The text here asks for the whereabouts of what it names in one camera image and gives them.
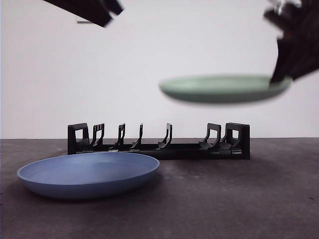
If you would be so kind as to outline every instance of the white backdrop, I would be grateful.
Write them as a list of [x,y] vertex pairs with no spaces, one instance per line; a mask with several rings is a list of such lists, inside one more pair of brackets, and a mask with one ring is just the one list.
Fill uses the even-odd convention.
[[1,137],[66,138],[106,123],[106,137],[203,137],[208,122],[251,125],[252,137],[319,136],[319,73],[271,101],[210,106],[165,97],[158,83],[197,74],[271,74],[280,32],[266,0],[122,0],[107,28],[42,0],[1,1]]

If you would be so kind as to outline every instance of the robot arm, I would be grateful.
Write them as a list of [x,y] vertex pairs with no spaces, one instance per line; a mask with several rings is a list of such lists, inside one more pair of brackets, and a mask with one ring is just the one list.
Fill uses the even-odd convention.
[[123,9],[116,0],[44,0],[99,26],[111,20],[109,12],[119,15]]
[[319,1],[277,4],[264,17],[284,32],[278,39],[278,59],[271,82],[294,80],[319,69]]

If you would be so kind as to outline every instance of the plate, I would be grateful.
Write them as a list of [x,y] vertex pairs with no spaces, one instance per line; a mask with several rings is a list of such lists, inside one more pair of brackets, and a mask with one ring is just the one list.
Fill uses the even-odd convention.
[[160,89],[177,100],[198,103],[245,103],[276,97],[292,84],[291,78],[270,84],[270,76],[228,75],[169,79]]
[[136,153],[83,153],[40,160],[20,168],[17,175],[40,195],[90,199],[140,187],[159,165],[157,159]]

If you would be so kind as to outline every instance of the concrete floor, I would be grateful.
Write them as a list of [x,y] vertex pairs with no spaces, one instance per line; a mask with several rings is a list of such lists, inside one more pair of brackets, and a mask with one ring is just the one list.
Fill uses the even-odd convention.
[[1,140],[3,239],[319,238],[319,138],[252,139],[247,161],[161,161],[145,186],[98,200],[41,197],[17,178],[66,152],[66,140]]

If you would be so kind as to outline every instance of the dish rack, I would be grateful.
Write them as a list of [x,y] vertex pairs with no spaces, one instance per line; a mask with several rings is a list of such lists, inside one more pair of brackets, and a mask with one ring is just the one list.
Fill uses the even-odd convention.
[[[76,139],[76,131],[82,130],[82,139]],[[210,143],[210,132],[217,132],[217,138]],[[172,142],[172,125],[167,123],[166,135],[158,143],[142,143],[143,124],[137,141],[124,143],[125,124],[119,125],[118,139],[114,144],[104,144],[105,125],[93,126],[93,139],[90,142],[86,123],[68,126],[68,154],[92,152],[130,152],[140,153],[158,160],[172,159],[250,159],[250,127],[248,124],[227,123],[225,136],[221,138],[221,125],[208,123],[207,134],[202,141],[191,143]]]

